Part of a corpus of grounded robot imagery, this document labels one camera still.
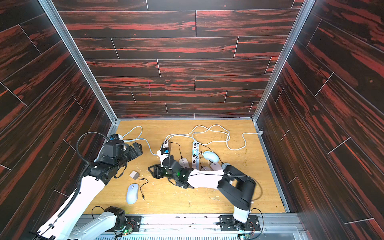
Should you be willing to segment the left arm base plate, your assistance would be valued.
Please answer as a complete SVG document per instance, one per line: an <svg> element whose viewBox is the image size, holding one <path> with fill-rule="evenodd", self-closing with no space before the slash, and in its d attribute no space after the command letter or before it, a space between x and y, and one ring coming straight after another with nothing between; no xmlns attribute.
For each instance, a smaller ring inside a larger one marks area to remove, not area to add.
<svg viewBox="0 0 384 240"><path fill-rule="evenodd" d="M118 222L115 227L107 230L107 233L120 234L123 232L132 233L139 232L141 227L142 216L125 215L125 220Z"/></svg>

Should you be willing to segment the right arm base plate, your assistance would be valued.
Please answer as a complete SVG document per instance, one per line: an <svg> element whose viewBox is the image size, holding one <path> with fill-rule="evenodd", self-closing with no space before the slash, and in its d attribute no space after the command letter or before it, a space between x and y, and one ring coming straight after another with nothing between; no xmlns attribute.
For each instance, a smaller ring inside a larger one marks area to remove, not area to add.
<svg viewBox="0 0 384 240"><path fill-rule="evenodd" d="M221 231L260 231L261 225L256 215L249 215L245 223L242 223L234 218L233 215L220 215L219 222Z"/></svg>

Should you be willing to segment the white mouse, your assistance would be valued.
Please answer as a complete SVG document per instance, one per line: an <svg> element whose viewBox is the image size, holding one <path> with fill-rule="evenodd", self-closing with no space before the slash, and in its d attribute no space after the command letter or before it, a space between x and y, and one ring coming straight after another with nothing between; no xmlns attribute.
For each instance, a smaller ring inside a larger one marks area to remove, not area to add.
<svg viewBox="0 0 384 240"><path fill-rule="evenodd" d="M127 203L129 205L133 205L138 200L138 194L139 194L139 185L138 184L131 184L128 187L127 190Z"/></svg>

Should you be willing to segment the pink charger adapter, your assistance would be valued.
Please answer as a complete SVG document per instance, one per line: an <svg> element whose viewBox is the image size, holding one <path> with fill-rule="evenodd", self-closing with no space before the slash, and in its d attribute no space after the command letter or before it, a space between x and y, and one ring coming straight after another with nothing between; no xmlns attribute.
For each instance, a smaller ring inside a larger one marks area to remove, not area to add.
<svg viewBox="0 0 384 240"><path fill-rule="evenodd" d="M130 177L133 179L133 180L137 180L139 177L140 177L140 173L136 172L136 171L132 171L130 173Z"/></svg>

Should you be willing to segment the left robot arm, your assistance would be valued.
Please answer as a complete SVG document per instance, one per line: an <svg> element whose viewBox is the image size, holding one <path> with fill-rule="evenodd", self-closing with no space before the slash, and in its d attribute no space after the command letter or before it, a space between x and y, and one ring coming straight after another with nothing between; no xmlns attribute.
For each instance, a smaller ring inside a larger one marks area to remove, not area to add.
<svg viewBox="0 0 384 240"><path fill-rule="evenodd" d="M75 229L77 221L93 199L127 163L143 154L138 143L128 145L122 140L109 140L101 148L97 158L82 171L78 185L70 198L37 231L36 240L93 240L112 230L123 233L128 225L125 211L108 207L85 226Z"/></svg>

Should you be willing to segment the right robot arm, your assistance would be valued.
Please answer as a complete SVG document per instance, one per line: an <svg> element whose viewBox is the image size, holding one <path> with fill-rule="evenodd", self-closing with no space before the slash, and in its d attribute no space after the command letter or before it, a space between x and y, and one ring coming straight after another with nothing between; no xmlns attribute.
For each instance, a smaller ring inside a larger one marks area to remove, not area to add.
<svg viewBox="0 0 384 240"><path fill-rule="evenodd" d="M161 164L148 167L155 179L167 178L169 182L183 189L207 188L218 190L233 206L233 223L243 227L249 217L256 181L234 166L217 171L200 171L184 168L173 156L165 157Z"/></svg>

